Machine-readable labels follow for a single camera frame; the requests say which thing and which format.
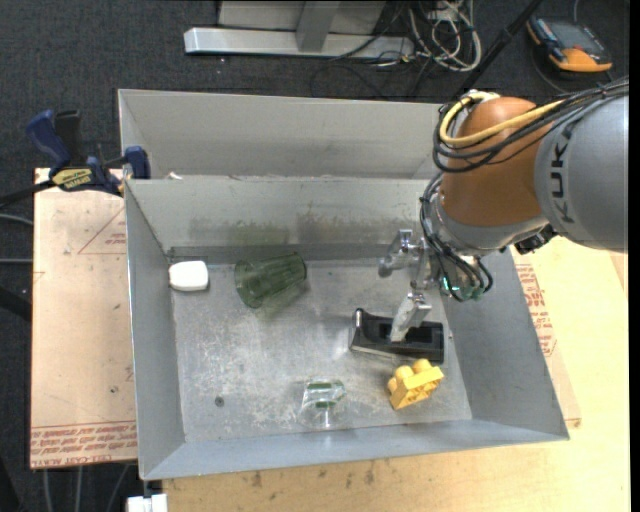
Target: yellow plastic piece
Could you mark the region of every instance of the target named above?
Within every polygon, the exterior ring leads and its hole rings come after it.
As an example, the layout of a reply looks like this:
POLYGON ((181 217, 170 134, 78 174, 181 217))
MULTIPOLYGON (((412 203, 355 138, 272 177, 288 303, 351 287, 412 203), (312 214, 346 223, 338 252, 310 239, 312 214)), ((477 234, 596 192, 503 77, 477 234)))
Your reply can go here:
POLYGON ((413 363, 413 367, 396 368, 394 376, 387 382, 387 388, 391 392, 391 406, 398 410, 429 398, 442 379, 442 370, 437 366, 431 366, 427 359, 418 359, 413 363))

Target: glass cup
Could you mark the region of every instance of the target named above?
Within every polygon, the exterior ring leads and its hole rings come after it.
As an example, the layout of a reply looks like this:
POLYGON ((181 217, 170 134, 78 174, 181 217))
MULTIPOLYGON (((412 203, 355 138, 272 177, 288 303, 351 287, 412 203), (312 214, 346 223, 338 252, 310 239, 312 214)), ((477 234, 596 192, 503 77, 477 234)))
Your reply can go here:
POLYGON ((313 377, 305 382, 298 422, 312 429, 345 425, 347 391, 340 379, 313 377))
POLYGON ((239 261, 235 267, 236 290, 247 306, 263 302, 307 278, 307 266, 297 253, 259 261, 239 261))

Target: orange device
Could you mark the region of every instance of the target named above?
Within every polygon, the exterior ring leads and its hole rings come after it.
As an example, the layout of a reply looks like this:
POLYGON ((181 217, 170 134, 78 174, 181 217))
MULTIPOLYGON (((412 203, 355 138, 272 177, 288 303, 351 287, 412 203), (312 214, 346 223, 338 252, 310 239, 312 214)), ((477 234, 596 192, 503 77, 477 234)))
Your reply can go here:
POLYGON ((609 52, 591 29, 566 18, 531 16, 527 32, 558 71, 600 73, 611 69, 609 52))

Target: blue clamp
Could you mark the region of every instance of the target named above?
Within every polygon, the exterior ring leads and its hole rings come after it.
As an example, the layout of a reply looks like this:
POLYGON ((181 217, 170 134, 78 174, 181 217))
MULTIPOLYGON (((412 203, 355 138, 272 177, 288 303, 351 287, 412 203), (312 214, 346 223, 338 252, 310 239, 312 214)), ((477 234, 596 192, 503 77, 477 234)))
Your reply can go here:
MULTIPOLYGON (((108 167, 95 156, 86 159, 75 147, 78 140, 79 115, 64 113, 61 126, 64 133, 56 131, 53 111, 45 110, 35 116, 27 125, 27 136, 41 152, 53 159, 49 170, 49 180, 67 192, 97 190, 117 196, 123 195, 123 180, 111 174, 108 167)), ((126 178, 149 179, 151 176, 147 154, 140 146, 125 149, 124 156, 109 164, 128 164, 126 178)))

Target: green plastic cup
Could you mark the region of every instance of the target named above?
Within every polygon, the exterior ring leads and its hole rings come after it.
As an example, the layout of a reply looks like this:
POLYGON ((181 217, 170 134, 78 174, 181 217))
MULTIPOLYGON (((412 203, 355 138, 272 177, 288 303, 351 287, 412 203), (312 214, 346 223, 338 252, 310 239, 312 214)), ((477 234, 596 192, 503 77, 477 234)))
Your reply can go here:
POLYGON ((297 253, 259 261, 239 261, 235 267, 236 290, 247 306, 263 302, 307 278, 307 266, 297 253))

